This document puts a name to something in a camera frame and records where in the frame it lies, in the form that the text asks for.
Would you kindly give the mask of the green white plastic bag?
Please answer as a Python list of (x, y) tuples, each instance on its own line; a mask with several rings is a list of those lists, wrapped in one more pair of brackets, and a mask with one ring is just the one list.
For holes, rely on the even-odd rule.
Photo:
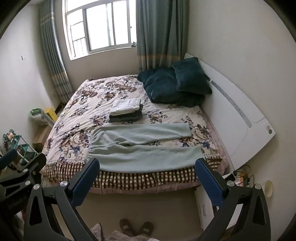
[(30, 117), (40, 126), (53, 127), (55, 125), (55, 122), (41, 108), (32, 109), (30, 111)]

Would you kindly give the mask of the dark teal pillow back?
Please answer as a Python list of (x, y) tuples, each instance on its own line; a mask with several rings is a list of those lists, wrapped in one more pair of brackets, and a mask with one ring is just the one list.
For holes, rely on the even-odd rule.
[(177, 61), (172, 67), (175, 70), (178, 91), (203, 95), (212, 94), (209, 81), (197, 57)]

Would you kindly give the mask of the brown slipper left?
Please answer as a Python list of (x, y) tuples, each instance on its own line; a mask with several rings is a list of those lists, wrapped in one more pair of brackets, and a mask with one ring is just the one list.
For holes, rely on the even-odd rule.
[(135, 237), (135, 230), (128, 219), (121, 219), (119, 221), (119, 226), (122, 233), (129, 237)]

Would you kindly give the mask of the teal curtain right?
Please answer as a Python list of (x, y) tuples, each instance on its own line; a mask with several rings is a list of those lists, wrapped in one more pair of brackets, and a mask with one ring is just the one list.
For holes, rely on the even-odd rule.
[(170, 67), (184, 58), (189, 1), (136, 1), (139, 71)]

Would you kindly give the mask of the floral bed blanket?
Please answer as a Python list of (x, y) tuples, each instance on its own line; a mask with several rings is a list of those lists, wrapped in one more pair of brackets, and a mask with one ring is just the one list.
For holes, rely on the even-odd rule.
[(134, 75), (85, 80), (44, 148), (50, 183), (70, 180), (97, 158), (99, 194), (170, 192), (199, 185), (196, 159), (223, 174), (229, 162), (200, 107), (154, 104)]

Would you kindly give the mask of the teal curtain left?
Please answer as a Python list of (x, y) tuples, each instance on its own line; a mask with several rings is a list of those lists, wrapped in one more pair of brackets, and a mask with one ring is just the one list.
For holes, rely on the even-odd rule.
[(62, 104), (67, 104), (73, 95), (62, 59), (55, 24), (54, 1), (44, 1), (40, 5), (40, 34), (42, 50), (51, 75), (53, 86)]

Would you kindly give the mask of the white bed headboard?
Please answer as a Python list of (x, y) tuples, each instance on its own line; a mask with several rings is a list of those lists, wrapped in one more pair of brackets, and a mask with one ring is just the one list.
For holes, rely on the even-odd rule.
[(202, 105), (203, 113), (224, 145), (230, 169), (237, 170), (266, 146), (275, 130), (235, 84), (203, 61), (200, 65), (212, 89)]

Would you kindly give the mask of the yellow box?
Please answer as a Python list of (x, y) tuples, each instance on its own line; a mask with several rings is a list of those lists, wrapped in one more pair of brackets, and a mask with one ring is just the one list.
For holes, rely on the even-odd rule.
[(45, 108), (44, 113), (53, 121), (56, 122), (58, 119), (57, 114), (52, 108)]

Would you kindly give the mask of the brown slipper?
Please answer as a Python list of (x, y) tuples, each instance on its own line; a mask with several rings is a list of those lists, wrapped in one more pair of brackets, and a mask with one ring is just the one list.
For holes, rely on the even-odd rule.
[(138, 235), (145, 235), (147, 237), (151, 237), (154, 231), (154, 225), (147, 221), (145, 222), (138, 231)]
[(128, 219), (121, 219), (119, 221), (119, 226), (122, 233), (129, 237), (135, 237), (135, 230)]

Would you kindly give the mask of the brown slipper right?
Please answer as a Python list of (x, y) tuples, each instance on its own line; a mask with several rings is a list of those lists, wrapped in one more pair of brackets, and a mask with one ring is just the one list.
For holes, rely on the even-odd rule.
[(145, 222), (138, 231), (138, 235), (145, 235), (147, 237), (151, 237), (154, 231), (154, 225), (147, 221)]

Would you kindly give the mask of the white folded garment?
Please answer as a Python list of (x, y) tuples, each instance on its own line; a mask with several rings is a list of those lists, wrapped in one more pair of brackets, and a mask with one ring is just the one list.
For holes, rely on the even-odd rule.
[(131, 98), (131, 99), (117, 99), (113, 102), (110, 109), (110, 115), (122, 115), (133, 113), (140, 109), (141, 99), (140, 98)]

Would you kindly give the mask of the teal curtain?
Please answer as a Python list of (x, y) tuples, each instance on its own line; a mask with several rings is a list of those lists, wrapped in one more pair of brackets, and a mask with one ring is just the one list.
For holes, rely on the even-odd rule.
[(62, 104), (67, 104), (73, 95), (62, 59), (55, 24), (54, 1), (44, 1), (40, 5), (40, 34), (42, 50), (51, 75), (53, 86)]
[(184, 58), (189, 1), (136, 1), (139, 71), (170, 67)]

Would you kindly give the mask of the light green fleece pants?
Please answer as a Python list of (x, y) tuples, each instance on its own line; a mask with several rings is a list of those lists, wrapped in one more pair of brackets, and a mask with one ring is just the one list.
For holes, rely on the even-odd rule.
[(194, 166), (204, 154), (199, 146), (163, 147), (150, 142), (190, 138), (187, 123), (106, 125), (96, 128), (84, 161), (115, 173), (152, 173)]

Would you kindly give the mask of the white bedside cabinet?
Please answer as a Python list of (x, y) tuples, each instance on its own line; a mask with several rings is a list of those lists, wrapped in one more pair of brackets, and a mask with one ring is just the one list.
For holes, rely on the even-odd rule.
[[(210, 224), (211, 220), (214, 218), (215, 212), (218, 211), (219, 208), (217, 206), (212, 205), (212, 202), (202, 185), (197, 187), (195, 191), (195, 197), (197, 202), (201, 228), (205, 230), (207, 226)], [(237, 223), (241, 209), (242, 204), (238, 204), (227, 226), (228, 230)]]

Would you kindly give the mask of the teal metal rack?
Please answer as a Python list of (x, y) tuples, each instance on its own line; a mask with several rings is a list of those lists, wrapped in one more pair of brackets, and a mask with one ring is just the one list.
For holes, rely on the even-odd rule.
[(26, 165), (37, 156), (38, 152), (30, 145), (22, 135), (17, 135), (14, 130), (10, 129), (8, 133), (3, 134), (3, 146), (8, 152), (16, 150), (16, 164)]

